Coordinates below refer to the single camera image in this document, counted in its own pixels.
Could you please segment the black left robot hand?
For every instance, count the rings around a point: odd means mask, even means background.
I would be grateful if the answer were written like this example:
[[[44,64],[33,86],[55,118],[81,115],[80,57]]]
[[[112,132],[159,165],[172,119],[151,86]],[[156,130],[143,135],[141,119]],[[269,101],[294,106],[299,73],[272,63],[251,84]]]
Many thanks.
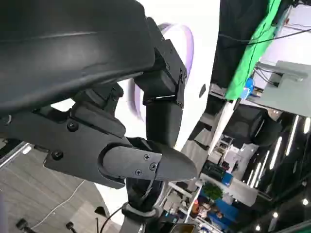
[[[187,70],[135,0],[3,0],[0,132],[44,166],[115,189],[187,181],[174,149]]]

